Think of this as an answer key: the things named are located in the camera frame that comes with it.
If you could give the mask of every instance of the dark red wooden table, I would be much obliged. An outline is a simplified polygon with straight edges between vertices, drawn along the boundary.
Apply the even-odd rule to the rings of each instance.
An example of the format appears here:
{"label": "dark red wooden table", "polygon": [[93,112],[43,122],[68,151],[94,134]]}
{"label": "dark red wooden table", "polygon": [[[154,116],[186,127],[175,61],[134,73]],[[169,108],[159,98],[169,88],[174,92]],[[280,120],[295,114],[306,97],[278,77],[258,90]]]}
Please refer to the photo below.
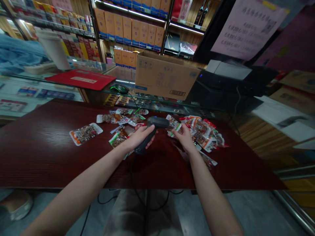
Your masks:
{"label": "dark red wooden table", "polygon": [[[69,131],[96,122],[114,107],[55,99],[0,129],[0,187],[63,188],[112,150],[108,140],[117,124],[100,124],[104,132],[77,147]],[[146,117],[166,117],[150,112]],[[224,122],[212,120],[230,146],[209,155],[218,162],[211,174],[221,189],[286,189],[285,185]],[[187,162],[166,130],[160,129],[145,156],[133,167],[137,188],[194,189]],[[132,188],[133,154],[122,161],[107,188]]]}

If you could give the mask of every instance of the tile floor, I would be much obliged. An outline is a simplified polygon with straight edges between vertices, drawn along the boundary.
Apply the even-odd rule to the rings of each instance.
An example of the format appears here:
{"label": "tile floor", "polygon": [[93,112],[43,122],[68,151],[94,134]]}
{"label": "tile floor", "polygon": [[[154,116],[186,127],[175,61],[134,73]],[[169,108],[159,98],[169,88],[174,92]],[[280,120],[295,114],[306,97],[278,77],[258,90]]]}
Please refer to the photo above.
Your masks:
{"label": "tile floor", "polygon": [[[100,200],[105,201],[116,194],[116,191],[109,192],[104,189],[101,191]],[[55,196],[55,193],[35,194],[31,213],[17,222],[11,222],[8,213],[0,208],[0,235],[20,235]],[[307,235],[269,191],[237,191],[225,196],[232,205],[245,235]],[[173,197],[184,235],[211,235],[198,196],[185,190]],[[97,200],[94,200],[83,235],[102,235],[114,202],[115,200],[112,200],[106,205],[99,205]],[[71,227],[67,236],[80,235],[86,213],[87,211]]]}

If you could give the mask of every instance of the paper sign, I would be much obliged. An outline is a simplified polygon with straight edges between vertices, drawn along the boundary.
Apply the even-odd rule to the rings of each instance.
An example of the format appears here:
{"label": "paper sign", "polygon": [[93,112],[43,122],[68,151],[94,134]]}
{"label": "paper sign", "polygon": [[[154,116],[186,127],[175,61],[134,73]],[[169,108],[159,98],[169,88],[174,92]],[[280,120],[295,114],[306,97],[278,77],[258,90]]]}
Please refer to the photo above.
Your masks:
{"label": "paper sign", "polygon": [[52,0],[54,7],[59,7],[61,9],[73,12],[73,8],[70,0]]}
{"label": "paper sign", "polygon": [[211,51],[252,59],[286,17],[284,8],[273,9],[258,0],[236,0]]}

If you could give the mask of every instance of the blue cloth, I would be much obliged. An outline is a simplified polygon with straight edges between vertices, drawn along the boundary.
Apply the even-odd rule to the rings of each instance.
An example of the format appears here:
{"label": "blue cloth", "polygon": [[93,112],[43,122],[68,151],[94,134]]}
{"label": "blue cloth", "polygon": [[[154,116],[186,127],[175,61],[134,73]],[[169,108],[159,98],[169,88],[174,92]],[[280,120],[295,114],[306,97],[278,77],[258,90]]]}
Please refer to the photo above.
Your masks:
{"label": "blue cloth", "polygon": [[24,66],[33,66],[49,61],[39,42],[24,41],[0,34],[0,74],[16,74]]}

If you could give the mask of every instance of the pants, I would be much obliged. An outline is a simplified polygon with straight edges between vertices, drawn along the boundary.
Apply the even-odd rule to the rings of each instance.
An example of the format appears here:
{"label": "pants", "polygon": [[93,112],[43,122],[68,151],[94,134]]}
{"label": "pants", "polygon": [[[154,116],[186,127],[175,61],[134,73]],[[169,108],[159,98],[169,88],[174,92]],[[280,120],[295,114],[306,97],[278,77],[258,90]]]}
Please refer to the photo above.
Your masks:
{"label": "pants", "polygon": [[[145,201],[145,192],[139,191]],[[150,190],[150,208],[158,208],[167,197],[165,190]],[[147,210],[137,198],[135,191],[120,191],[104,229],[104,235],[142,236],[174,235],[182,236],[179,217],[170,194],[167,204],[158,211]]]}

